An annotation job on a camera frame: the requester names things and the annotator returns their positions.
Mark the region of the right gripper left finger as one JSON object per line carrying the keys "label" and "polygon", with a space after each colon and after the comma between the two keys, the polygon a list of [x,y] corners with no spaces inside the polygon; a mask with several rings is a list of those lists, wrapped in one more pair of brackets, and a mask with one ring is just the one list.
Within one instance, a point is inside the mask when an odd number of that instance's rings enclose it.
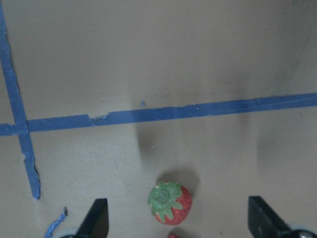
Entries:
{"label": "right gripper left finger", "polygon": [[76,238],[106,238],[109,232],[108,203],[106,198],[95,199],[75,234]]}

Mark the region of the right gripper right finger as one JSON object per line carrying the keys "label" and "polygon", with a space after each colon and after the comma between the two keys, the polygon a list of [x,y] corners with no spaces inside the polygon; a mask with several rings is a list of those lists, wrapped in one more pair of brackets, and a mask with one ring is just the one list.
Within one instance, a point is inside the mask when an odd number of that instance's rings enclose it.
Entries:
{"label": "right gripper right finger", "polygon": [[254,238],[296,238],[291,229],[260,196],[248,198],[248,229]]}

